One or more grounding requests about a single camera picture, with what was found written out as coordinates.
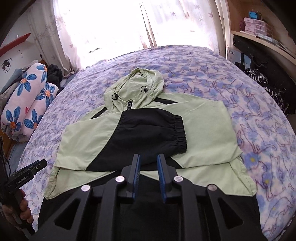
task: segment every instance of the hood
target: hood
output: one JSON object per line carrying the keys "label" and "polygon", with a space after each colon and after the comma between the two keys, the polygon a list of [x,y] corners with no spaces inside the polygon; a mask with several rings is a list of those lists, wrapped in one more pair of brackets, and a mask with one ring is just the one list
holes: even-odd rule
{"label": "hood", "polygon": [[162,92],[163,83],[160,72],[136,68],[106,90],[105,107],[112,113],[124,111],[132,101],[132,109],[143,108]]}

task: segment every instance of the white curtain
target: white curtain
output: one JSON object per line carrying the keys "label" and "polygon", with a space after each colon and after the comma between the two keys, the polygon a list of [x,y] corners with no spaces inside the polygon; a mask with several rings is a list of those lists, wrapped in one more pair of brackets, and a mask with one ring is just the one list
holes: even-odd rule
{"label": "white curtain", "polygon": [[[62,16],[55,16],[53,6],[53,0],[37,0],[28,9],[27,16],[42,58],[48,65],[57,65],[67,76],[81,68],[80,58],[63,26]],[[71,51],[67,50],[66,45],[72,46]]]}
{"label": "white curtain", "polygon": [[55,0],[54,9],[63,18],[84,68],[151,47],[138,1]]}
{"label": "white curtain", "polygon": [[144,0],[157,46],[196,45],[225,56],[225,40],[215,0]]}
{"label": "white curtain", "polygon": [[208,47],[225,57],[225,0],[52,1],[64,53],[75,51],[83,68],[172,44]]}
{"label": "white curtain", "polygon": [[225,38],[225,47],[226,47],[226,53],[227,53],[227,48],[232,45],[231,43],[231,36],[230,36],[230,21],[229,21],[229,12],[228,12],[228,7],[226,0],[215,0],[221,24],[222,24],[222,29],[223,29],[223,34]]}

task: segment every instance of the red shelf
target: red shelf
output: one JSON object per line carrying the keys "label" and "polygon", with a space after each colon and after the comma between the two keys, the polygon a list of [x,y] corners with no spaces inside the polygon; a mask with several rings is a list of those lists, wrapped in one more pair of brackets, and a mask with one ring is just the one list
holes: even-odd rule
{"label": "red shelf", "polygon": [[4,55],[7,51],[11,50],[12,48],[14,48],[15,46],[21,44],[22,42],[26,41],[26,39],[30,36],[31,33],[25,34],[19,38],[17,38],[16,40],[10,42],[9,44],[5,45],[4,47],[2,47],[0,49],[0,57],[2,55]]}

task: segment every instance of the box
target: box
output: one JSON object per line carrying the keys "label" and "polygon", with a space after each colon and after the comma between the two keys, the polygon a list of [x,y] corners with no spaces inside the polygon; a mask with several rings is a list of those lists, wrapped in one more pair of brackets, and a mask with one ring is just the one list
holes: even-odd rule
{"label": "box", "polygon": [[244,18],[244,21],[248,23],[254,23],[254,19],[251,18]]}
{"label": "box", "polygon": [[253,32],[253,33],[255,32],[255,28],[252,28],[252,27],[245,26],[245,30]]}
{"label": "box", "polygon": [[245,22],[245,24],[246,24],[246,27],[255,28],[255,24],[254,23]]}
{"label": "box", "polygon": [[[237,66],[241,62],[241,52],[234,48],[228,47],[227,60],[229,60],[230,62],[234,63]],[[244,66],[246,69],[251,67],[251,59],[246,55],[244,55]]]}
{"label": "box", "polygon": [[263,27],[266,27],[266,28],[272,30],[272,27],[269,26],[269,25],[268,25],[266,22],[264,22],[264,21],[254,19],[254,24],[261,25],[261,26],[263,26]]}
{"label": "box", "polygon": [[253,19],[260,19],[261,20],[261,15],[257,12],[254,11],[249,11],[249,17]]}
{"label": "box", "polygon": [[262,26],[262,25],[254,24],[254,28],[256,28],[256,29],[260,29],[260,30],[265,31],[265,32],[267,32],[267,33],[269,33],[269,34],[272,34],[272,28],[271,28],[271,27],[268,28],[267,26]]}
{"label": "box", "polygon": [[246,32],[246,33],[248,33],[248,34],[251,34],[251,35],[258,36],[258,34],[256,34],[256,33],[253,33],[253,32],[250,32],[250,31],[247,31],[247,30],[245,30],[245,32]]}
{"label": "box", "polygon": [[256,34],[262,34],[262,35],[265,35],[265,36],[269,36],[269,37],[272,37],[272,34],[268,33],[268,32],[265,32],[265,31],[262,31],[260,29],[255,29],[255,33]]}

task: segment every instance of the metal screw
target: metal screw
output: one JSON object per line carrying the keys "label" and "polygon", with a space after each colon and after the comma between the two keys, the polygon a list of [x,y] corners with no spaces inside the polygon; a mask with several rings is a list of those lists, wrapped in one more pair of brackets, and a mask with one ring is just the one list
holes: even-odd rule
{"label": "metal screw", "polygon": [[82,191],[84,191],[84,192],[87,192],[87,191],[89,191],[91,189],[91,186],[90,185],[83,185],[82,187],[81,187],[81,190]]}
{"label": "metal screw", "polygon": [[125,178],[123,176],[118,176],[118,177],[115,178],[115,181],[118,182],[118,183],[122,183],[124,181],[124,179]]}
{"label": "metal screw", "polygon": [[214,185],[214,184],[210,184],[210,185],[208,186],[208,189],[209,189],[210,191],[216,191],[216,190],[217,190],[217,186]]}
{"label": "metal screw", "polygon": [[181,176],[175,176],[174,177],[174,180],[179,183],[179,182],[182,182],[183,181],[183,177],[181,177]]}

